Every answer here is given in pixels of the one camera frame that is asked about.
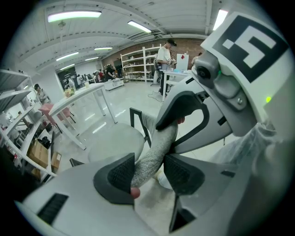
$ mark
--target white table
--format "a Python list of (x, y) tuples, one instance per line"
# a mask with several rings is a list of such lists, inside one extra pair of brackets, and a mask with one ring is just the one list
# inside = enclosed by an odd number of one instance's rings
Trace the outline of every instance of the white table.
[(80, 90), (75, 91), (75, 94), (72, 95), (69, 98), (63, 98), (61, 99), (59, 102), (55, 103), (54, 106), (52, 107), (51, 111), (49, 112), (49, 115), (52, 116), (52, 118), (54, 119), (54, 121), (56, 122), (56, 124), (59, 126), (59, 128), (62, 130), (62, 132), (64, 134), (66, 134), (74, 143), (76, 143), (80, 148), (82, 148), (83, 150), (86, 149), (86, 146), (84, 144), (82, 144), (66, 127), (65, 125), (61, 122), (61, 120), (58, 118), (58, 114), (61, 115), (61, 117), (65, 120), (65, 122), (67, 123), (67, 125), (69, 125), (76, 133), (76, 136), (79, 135), (79, 133), (76, 131), (76, 129), (74, 128), (74, 126), (68, 121), (68, 119), (65, 117), (65, 115), (63, 114), (62, 110), (64, 110), (66, 107), (68, 107), (70, 104), (72, 104), (73, 102), (77, 101), (78, 99), (93, 93), (94, 98), (100, 108), (100, 111), (102, 113), (103, 116), (105, 116), (105, 112), (102, 108), (101, 103), (99, 102), (99, 97), (97, 92), (101, 91), (102, 96), (106, 102), (106, 106), (109, 109), (109, 112), (111, 114), (111, 117), (114, 121), (114, 123), (117, 123), (116, 117), (114, 115), (114, 112), (111, 108), (111, 104), (109, 103), (108, 99), (107, 99), (107, 95), (106, 95), (106, 90), (104, 88), (104, 84), (103, 83), (92, 83), (89, 85), (89, 88), (82, 88)]
[(185, 78), (185, 77), (190, 75), (190, 71), (189, 71), (189, 73), (181, 73), (181, 72), (174, 72), (174, 71), (163, 71), (163, 73), (164, 73), (164, 86), (163, 86), (162, 102), (164, 102), (164, 100), (165, 100), (166, 84), (172, 84), (172, 85), (177, 84), (177, 82), (175, 82), (175, 81), (170, 81), (170, 80), (167, 81), (167, 75), (168, 76), (179, 76), (179, 77)]

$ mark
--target cable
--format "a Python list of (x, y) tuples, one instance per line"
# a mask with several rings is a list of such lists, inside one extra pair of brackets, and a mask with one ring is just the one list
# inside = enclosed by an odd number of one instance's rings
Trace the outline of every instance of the cable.
[(152, 94), (148, 94), (147, 96), (149, 97), (149, 98), (154, 98), (154, 97), (150, 97), (151, 95), (153, 95), (153, 94), (158, 94), (159, 92), (155, 92), (155, 91), (153, 91), (152, 92)]

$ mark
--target table leg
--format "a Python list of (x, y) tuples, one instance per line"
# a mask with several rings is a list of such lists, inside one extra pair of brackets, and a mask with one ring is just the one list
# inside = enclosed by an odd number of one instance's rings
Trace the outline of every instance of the table leg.
[(112, 110), (111, 104), (109, 103), (109, 101), (108, 101), (107, 98), (106, 98), (107, 95), (106, 95), (106, 90), (105, 90), (105, 88), (104, 88), (104, 87), (101, 88), (101, 91), (102, 91), (103, 99), (104, 99), (105, 102), (106, 102), (106, 106), (107, 106), (107, 108), (109, 109), (109, 112), (110, 112), (110, 114), (111, 114), (111, 116), (112, 116), (112, 119), (113, 119), (114, 123), (116, 124), (116, 123), (117, 123), (117, 120), (116, 120), (116, 117), (115, 117), (114, 111)]
[(79, 135), (78, 131), (75, 129), (75, 127), (69, 122), (69, 120), (65, 117), (65, 114), (61, 111), (59, 113), (61, 117), (64, 119), (64, 121), (67, 123), (68, 126), (70, 126), (76, 133), (76, 136)]
[(100, 103), (100, 100), (99, 100), (99, 97), (98, 97), (98, 91), (95, 91), (95, 92), (93, 93), (93, 96), (94, 96), (94, 98), (95, 98), (95, 100), (96, 100), (98, 106), (100, 107), (100, 111), (101, 111), (102, 115), (105, 116), (106, 113), (105, 113), (105, 111), (103, 110), (102, 105), (101, 105), (101, 103)]
[(66, 134), (75, 144), (77, 144), (80, 148), (83, 150), (86, 149), (86, 146), (83, 145), (61, 122), (61, 120), (57, 117), (57, 115), (53, 115), (52, 118), (56, 122), (56, 124), (59, 126), (59, 128), (63, 131), (63, 134)]
[(164, 102), (165, 95), (166, 95), (166, 81), (167, 81), (167, 74), (164, 73), (164, 86), (163, 86), (163, 98), (162, 98), (162, 102)]

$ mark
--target cardboard box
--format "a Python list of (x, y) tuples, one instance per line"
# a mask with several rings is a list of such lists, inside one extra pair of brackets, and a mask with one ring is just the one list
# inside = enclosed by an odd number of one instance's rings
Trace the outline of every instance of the cardboard box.
[(40, 173), (40, 170), (39, 170), (39, 169), (34, 168), (34, 169), (32, 170), (31, 173), (32, 173), (32, 175), (35, 176), (38, 180), (41, 179), (41, 173)]
[(28, 157), (43, 168), (48, 166), (48, 150), (40, 144), (38, 140), (35, 141), (34, 145), (29, 150)]
[(56, 173), (59, 169), (59, 163), (61, 159), (61, 154), (58, 152), (54, 152), (51, 159), (51, 169), (53, 173)]

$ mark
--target brick wall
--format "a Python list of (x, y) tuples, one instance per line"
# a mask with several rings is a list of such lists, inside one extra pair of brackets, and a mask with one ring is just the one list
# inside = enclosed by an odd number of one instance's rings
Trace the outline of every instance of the brick wall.
[[(186, 53), (188, 51), (189, 54), (189, 69), (192, 67), (191, 60), (197, 56), (200, 52), (203, 52), (204, 50), (201, 48), (200, 44), (203, 42), (202, 39), (191, 39), (191, 38), (173, 38), (175, 42), (177, 43), (177, 47), (173, 47), (171, 57), (176, 59), (178, 53)], [(107, 64), (114, 65), (114, 61), (117, 59), (121, 59), (120, 54), (126, 54), (131, 53), (133, 51), (141, 50), (142, 47), (149, 48), (152, 47), (158, 47), (161, 43), (163, 46), (165, 44), (166, 39), (159, 39), (155, 41), (150, 41), (146, 43), (139, 43), (134, 46), (128, 47), (126, 49), (123, 49), (117, 53), (114, 53), (113, 55), (105, 58), (102, 60), (103, 66)]]

